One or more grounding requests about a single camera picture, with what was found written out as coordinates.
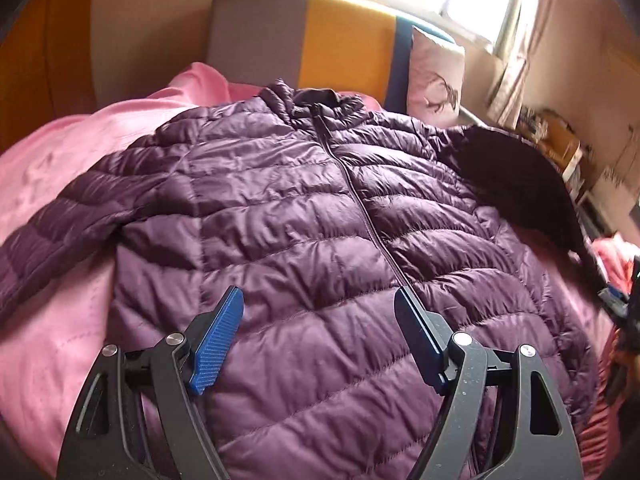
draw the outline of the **blue gripper pad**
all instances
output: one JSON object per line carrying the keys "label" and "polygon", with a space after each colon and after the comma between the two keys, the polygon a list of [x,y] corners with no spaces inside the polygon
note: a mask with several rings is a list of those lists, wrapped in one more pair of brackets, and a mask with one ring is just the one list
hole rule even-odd
{"label": "blue gripper pad", "polygon": [[240,325],[243,311],[242,290],[234,288],[194,352],[193,375],[189,381],[194,393],[201,395],[207,386],[216,382],[220,367]]}

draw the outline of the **purple puffer jacket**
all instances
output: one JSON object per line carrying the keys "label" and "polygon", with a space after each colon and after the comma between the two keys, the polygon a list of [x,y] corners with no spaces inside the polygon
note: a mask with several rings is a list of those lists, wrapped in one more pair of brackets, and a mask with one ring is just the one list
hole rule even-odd
{"label": "purple puffer jacket", "polygon": [[[574,426],[590,413],[594,353],[504,218],[599,279],[561,179],[529,145],[277,82],[181,113],[69,184],[0,249],[0,316],[108,240],[108,339],[126,349],[240,286],[244,317],[204,395],[231,478],[400,479],[441,399],[394,318],[399,285],[486,346],[534,345]],[[466,476],[484,460],[493,408],[487,395]]]}

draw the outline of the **jacket sleeve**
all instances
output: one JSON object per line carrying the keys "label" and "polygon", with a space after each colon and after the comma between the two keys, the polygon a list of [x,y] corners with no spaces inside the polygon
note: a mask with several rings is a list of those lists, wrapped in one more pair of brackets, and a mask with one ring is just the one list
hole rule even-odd
{"label": "jacket sleeve", "polygon": [[119,226],[151,216],[154,194],[190,144],[139,139],[103,157],[0,247],[0,326],[15,308],[92,253]]}

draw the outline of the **pillow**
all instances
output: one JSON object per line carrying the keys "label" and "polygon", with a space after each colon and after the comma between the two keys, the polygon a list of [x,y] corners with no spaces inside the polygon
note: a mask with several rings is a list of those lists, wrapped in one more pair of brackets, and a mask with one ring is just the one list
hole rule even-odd
{"label": "pillow", "polygon": [[414,27],[406,112],[439,128],[455,126],[460,111],[465,49]]}

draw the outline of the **pink curtain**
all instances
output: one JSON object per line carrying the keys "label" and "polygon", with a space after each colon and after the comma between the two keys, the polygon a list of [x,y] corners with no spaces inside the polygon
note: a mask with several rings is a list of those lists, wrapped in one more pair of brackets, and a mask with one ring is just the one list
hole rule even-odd
{"label": "pink curtain", "polygon": [[552,0],[522,0],[513,50],[488,111],[489,118],[501,126],[514,128],[518,121],[530,58],[540,44],[551,3]]}

